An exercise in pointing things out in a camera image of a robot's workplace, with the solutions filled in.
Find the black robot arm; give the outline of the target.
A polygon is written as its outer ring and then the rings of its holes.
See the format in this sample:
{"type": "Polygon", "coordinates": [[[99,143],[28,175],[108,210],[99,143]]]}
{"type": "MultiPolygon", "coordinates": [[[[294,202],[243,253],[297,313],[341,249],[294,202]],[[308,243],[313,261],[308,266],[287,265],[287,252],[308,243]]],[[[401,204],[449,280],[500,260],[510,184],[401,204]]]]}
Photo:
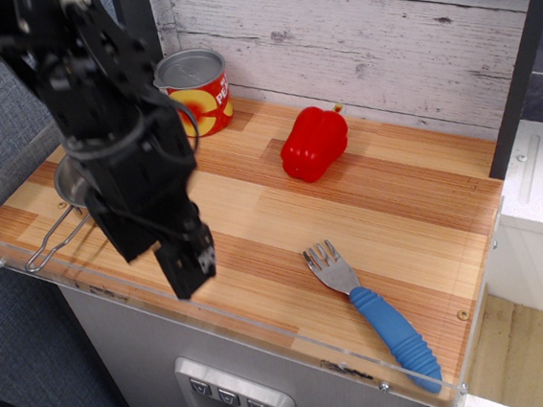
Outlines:
{"type": "Polygon", "coordinates": [[[101,0],[0,0],[0,61],[59,127],[87,211],[125,260],[153,250],[187,300],[215,274],[215,247],[187,195],[188,109],[154,87],[153,58],[101,0]]]}

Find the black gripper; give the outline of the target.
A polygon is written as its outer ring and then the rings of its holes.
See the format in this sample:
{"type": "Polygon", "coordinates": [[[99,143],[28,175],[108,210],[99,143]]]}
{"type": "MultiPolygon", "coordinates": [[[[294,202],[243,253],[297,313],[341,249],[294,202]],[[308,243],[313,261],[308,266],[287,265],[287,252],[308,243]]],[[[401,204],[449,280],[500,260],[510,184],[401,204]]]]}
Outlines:
{"type": "Polygon", "coordinates": [[[169,98],[60,116],[65,151],[90,183],[84,201],[121,256],[151,247],[177,298],[215,276],[214,240],[187,195],[196,169],[182,125],[186,108],[169,98]]]}

